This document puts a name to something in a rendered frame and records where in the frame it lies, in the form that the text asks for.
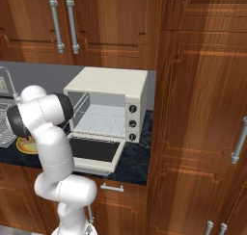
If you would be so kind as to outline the cream toaster oven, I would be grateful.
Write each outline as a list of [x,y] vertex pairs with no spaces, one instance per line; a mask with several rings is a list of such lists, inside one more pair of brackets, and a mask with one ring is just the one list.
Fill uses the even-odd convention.
[[[70,131],[82,136],[106,137],[90,135],[73,131],[73,120],[78,111],[86,111],[91,104],[102,106],[123,107],[125,111],[125,139],[131,142],[129,135],[136,135],[140,140],[145,113],[147,109],[148,72],[146,70],[120,69],[105,67],[84,67],[65,87],[67,95],[73,106],[73,117],[69,121]],[[129,112],[129,106],[137,106],[133,114]],[[135,127],[129,127],[131,120],[136,121]]]

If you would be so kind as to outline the tall wooden cupboard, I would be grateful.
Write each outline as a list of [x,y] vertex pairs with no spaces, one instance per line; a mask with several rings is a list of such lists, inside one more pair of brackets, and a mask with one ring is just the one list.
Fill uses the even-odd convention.
[[217,235],[247,117],[247,0],[159,0],[147,235]]

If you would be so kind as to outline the toaster oven door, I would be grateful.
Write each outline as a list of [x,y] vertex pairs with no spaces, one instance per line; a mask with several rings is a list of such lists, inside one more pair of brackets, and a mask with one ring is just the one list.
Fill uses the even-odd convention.
[[78,137],[68,134],[74,170],[108,176],[113,173],[124,150],[125,139]]

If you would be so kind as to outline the steel tap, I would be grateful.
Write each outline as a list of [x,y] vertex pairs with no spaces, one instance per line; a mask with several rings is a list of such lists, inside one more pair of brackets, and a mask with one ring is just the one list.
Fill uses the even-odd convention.
[[14,97],[14,101],[15,101],[15,104],[18,104],[19,101],[20,101],[20,96],[18,95],[18,92],[15,90],[15,87],[14,87],[14,82],[13,82],[13,79],[12,79],[12,76],[10,74],[10,72],[8,71],[8,69],[4,66],[0,66],[0,69],[2,70],[5,70],[8,77],[9,77],[9,80],[10,80],[10,84],[11,84],[11,87],[13,89],[13,97]]

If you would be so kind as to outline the grey wall socket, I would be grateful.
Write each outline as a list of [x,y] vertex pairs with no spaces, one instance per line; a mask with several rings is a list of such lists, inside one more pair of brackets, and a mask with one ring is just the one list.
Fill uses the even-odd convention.
[[3,76],[0,76],[0,92],[1,93],[9,93],[7,84],[5,82],[5,78]]

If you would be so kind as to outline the wooden base cupboard door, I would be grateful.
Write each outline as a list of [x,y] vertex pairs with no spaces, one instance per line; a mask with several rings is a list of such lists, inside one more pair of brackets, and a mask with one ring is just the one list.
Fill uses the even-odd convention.
[[97,235],[146,235],[146,203],[97,199],[92,204]]
[[0,224],[50,235],[58,226],[58,204],[35,194],[41,169],[0,164]]

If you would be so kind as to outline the wooden drawer front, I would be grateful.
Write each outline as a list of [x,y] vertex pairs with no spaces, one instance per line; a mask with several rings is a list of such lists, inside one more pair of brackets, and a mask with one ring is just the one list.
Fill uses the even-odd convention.
[[[118,202],[120,204],[133,204],[136,202],[147,201],[147,187],[144,185],[137,185],[94,177],[92,177],[92,180],[94,180],[97,184],[97,199],[105,199],[107,201]],[[101,190],[100,185],[104,182],[108,186],[113,187],[120,187],[121,185],[123,185],[124,192],[119,193],[114,191]]]

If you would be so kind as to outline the wooden wall cupboard door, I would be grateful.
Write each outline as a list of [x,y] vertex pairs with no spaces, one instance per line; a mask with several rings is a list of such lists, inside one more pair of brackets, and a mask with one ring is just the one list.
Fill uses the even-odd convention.
[[49,0],[0,0],[0,61],[71,65],[65,0],[57,0],[64,53],[57,48]]
[[72,0],[75,65],[155,69],[159,0]]

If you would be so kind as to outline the yellow plate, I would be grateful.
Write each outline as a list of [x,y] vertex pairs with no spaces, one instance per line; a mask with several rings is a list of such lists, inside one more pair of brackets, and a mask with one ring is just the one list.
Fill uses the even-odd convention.
[[33,155],[38,153],[36,142],[32,137],[18,137],[15,145],[16,148],[24,154]]

